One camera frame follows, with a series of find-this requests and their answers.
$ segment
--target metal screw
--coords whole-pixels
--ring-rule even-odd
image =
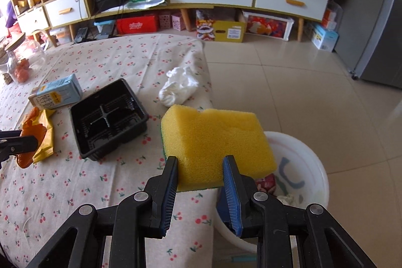
[[[319,204],[312,204],[310,211],[315,215],[320,215],[324,212],[324,209]]]
[[[266,199],[268,199],[268,194],[266,194],[265,192],[255,192],[254,193],[254,199],[257,201],[265,201]]]
[[[80,213],[80,215],[83,215],[83,216],[89,215],[92,212],[92,207],[85,204],[84,206],[82,206],[80,208],[80,210],[78,210],[78,212]]]
[[[148,193],[147,192],[138,192],[134,194],[134,200],[135,201],[145,201],[148,199]]]

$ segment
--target red box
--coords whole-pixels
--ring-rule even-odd
[[[118,19],[116,26],[119,34],[157,32],[159,19],[156,14],[147,14],[133,18]]]

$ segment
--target orange drawer handle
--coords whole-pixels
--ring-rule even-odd
[[[290,5],[299,6],[301,8],[306,5],[306,3],[303,3],[300,1],[295,1],[295,0],[286,0],[286,2]]]
[[[67,14],[67,13],[71,12],[72,10],[73,10],[73,8],[66,8],[65,10],[59,11],[59,15]]]

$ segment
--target yellow snack package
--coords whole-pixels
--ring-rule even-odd
[[[33,156],[33,163],[40,162],[41,160],[53,155],[53,123],[50,116],[53,115],[55,110],[44,109],[41,110],[39,116],[33,121],[33,125],[42,124],[47,129],[45,138]]]

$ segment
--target yellow box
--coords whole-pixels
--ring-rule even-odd
[[[21,7],[21,8],[24,8],[24,7],[28,6],[28,2],[26,0],[18,1],[17,3],[18,3],[18,6]]]
[[[197,38],[204,41],[242,42],[246,24],[235,21],[234,9],[197,10]]]

